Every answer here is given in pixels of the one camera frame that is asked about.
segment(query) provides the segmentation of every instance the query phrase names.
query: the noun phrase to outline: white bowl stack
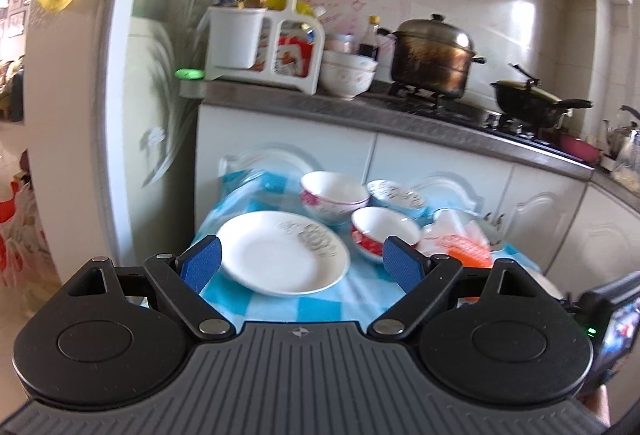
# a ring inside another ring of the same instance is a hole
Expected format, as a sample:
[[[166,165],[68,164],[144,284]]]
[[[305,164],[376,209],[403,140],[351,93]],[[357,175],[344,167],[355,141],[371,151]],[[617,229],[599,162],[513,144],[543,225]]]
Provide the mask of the white bowl stack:
[[[351,100],[369,89],[378,62],[355,54],[325,50],[320,65],[320,85],[333,95]]]

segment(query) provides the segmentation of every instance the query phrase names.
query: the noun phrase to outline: gas stove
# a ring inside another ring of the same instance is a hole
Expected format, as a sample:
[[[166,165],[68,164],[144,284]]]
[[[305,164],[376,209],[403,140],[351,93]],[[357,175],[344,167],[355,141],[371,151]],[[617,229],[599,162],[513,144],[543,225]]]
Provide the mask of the gas stove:
[[[395,82],[376,82],[368,92],[362,94],[377,106],[401,111],[410,115],[420,115],[443,122],[450,122],[478,129],[490,135],[508,138],[521,144],[551,152],[556,155],[584,163],[572,155],[558,149],[554,144],[540,139],[540,131],[530,124],[486,108],[473,106],[459,100],[437,96],[421,88]]]

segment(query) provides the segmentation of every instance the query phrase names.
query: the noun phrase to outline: pink floral bowl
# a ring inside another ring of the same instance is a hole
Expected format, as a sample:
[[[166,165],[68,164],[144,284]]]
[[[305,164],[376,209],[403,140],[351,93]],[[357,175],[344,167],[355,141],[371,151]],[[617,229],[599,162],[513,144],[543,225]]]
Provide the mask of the pink floral bowl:
[[[300,185],[300,201],[306,211],[328,225],[347,222],[353,211],[369,201],[369,193],[360,182],[339,173],[307,173],[300,179]]]
[[[371,261],[382,263],[382,247],[388,237],[399,237],[415,247],[420,227],[401,212],[387,208],[364,208],[351,215],[351,240]]]

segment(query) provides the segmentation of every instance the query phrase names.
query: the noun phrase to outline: food package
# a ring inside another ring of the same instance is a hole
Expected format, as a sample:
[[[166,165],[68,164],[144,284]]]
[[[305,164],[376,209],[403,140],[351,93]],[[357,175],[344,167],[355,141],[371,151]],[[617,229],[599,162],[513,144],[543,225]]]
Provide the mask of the food package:
[[[258,53],[252,70],[261,72],[267,57],[268,32],[264,32],[258,45]],[[280,36],[274,70],[283,76],[306,78],[313,45],[298,36]]]
[[[482,229],[475,221],[462,225],[453,209],[443,209],[433,224],[422,229],[417,249],[425,256],[452,256],[466,267],[492,267],[494,264],[489,241]]]
[[[640,133],[635,133],[618,154],[611,177],[640,195]]]

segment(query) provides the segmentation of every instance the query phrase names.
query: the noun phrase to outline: frying pan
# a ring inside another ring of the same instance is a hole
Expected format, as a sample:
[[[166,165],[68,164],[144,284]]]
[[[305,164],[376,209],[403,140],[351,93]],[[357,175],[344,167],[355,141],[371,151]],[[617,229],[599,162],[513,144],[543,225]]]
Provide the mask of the frying pan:
[[[519,65],[511,65],[527,76],[526,82],[496,81],[495,100],[500,109],[511,117],[528,122],[535,128],[551,128],[558,118],[572,108],[592,108],[593,103],[585,99],[560,99],[538,88],[540,80],[527,74]]]

